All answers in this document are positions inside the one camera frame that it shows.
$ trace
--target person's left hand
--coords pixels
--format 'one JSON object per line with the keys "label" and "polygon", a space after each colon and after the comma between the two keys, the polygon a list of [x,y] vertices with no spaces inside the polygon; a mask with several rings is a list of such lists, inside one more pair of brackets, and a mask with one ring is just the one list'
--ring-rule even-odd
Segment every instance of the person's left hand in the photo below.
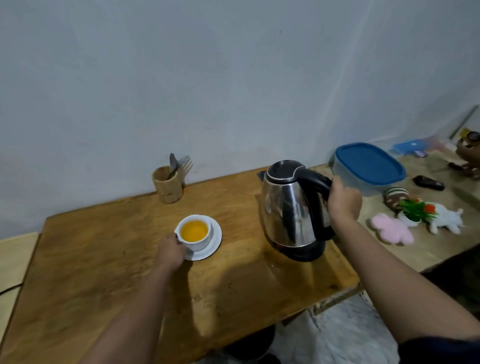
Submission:
{"label": "person's left hand", "polygon": [[171,232],[158,242],[155,266],[174,272],[181,266],[186,253],[187,248],[177,239],[176,233]]}

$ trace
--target black kettle lid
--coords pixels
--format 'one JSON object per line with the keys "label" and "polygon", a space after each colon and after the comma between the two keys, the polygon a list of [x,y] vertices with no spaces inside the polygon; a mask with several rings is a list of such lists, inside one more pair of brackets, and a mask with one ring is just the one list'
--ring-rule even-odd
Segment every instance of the black kettle lid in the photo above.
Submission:
{"label": "black kettle lid", "polygon": [[305,166],[296,160],[285,159],[274,163],[267,170],[266,178],[276,184],[286,184],[296,181],[295,171]]}

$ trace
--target kettle body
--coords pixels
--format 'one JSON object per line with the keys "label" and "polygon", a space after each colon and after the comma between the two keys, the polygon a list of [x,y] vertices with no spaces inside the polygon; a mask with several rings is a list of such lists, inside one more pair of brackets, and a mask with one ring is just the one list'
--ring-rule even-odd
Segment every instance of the kettle body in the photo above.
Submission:
{"label": "kettle body", "polygon": [[322,255],[334,236],[325,226],[319,194],[328,199],[332,181],[295,160],[282,160],[265,173],[262,218],[274,247],[294,260],[311,261]]}

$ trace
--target white wall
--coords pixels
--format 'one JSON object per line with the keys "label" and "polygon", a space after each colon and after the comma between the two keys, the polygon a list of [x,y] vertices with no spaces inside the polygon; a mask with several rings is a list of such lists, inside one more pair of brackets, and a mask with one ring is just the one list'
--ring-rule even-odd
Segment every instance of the white wall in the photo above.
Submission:
{"label": "white wall", "polygon": [[0,2],[0,237],[354,141],[432,134],[480,96],[478,0]]}

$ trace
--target kettle handle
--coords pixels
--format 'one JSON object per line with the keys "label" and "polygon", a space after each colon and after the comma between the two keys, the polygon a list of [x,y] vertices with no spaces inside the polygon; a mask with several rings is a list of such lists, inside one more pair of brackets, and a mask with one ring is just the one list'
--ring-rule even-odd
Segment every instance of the kettle handle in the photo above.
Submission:
{"label": "kettle handle", "polygon": [[307,199],[315,239],[318,241],[332,239],[335,232],[331,226],[324,227],[322,206],[318,197],[318,193],[320,193],[325,200],[328,200],[332,180],[307,168],[298,168],[295,177]]}

